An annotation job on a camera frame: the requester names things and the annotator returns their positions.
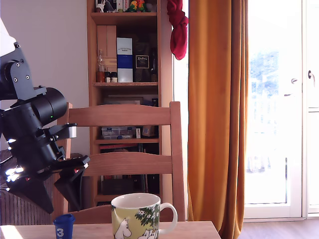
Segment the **table surface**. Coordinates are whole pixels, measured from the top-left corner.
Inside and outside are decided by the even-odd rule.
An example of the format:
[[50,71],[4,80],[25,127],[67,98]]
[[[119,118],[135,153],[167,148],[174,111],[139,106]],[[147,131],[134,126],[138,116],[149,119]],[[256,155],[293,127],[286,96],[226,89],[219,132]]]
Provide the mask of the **table surface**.
[[[170,223],[160,223],[167,228]],[[1,226],[1,239],[56,239],[54,225]],[[111,224],[74,225],[73,239],[114,239]],[[178,222],[175,230],[160,239],[220,239],[212,222]]]

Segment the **mug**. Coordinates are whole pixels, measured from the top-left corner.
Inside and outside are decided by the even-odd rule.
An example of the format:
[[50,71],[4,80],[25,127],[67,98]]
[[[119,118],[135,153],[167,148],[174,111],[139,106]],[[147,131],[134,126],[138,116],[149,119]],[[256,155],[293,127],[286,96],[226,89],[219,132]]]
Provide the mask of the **mug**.
[[[132,193],[111,201],[114,239],[158,239],[170,233],[177,224],[177,211],[170,203],[148,193]],[[160,211],[170,208],[173,221],[167,229],[159,229]]]

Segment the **red cloth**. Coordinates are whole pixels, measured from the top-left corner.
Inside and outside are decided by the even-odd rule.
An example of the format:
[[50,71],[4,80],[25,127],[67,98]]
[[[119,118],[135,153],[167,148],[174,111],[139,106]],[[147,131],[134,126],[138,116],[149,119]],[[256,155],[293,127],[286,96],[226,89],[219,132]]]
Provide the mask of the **red cloth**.
[[187,25],[188,18],[182,11],[182,0],[167,0],[167,14],[173,26],[170,37],[170,50],[177,60],[181,60],[186,55],[187,49]]

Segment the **door handle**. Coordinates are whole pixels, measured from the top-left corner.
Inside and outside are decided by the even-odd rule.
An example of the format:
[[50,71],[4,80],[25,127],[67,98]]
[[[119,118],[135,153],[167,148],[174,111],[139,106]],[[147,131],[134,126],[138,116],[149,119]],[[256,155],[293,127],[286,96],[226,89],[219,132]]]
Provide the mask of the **door handle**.
[[296,79],[296,78],[292,78],[292,79],[291,79],[291,83],[294,84],[294,83],[297,82],[297,80],[298,80],[298,79]]
[[308,78],[311,79],[311,77],[314,79],[314,87],[316,87],[315,75],[311,71],[308,71]]

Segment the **white wall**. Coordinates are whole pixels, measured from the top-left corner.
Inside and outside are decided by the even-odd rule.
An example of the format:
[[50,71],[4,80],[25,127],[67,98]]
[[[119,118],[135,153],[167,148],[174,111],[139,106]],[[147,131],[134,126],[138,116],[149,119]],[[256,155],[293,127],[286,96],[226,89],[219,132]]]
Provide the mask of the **white wall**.
[[[73,107],[89,106],[86,0],[1,0],[1,18],[22,47],[34,86],[57,88]],[[7,109],[11,102],[1,102]],[[89,154],[89,129],[72,152]],[[1,149],[6,149],[1,138]]]

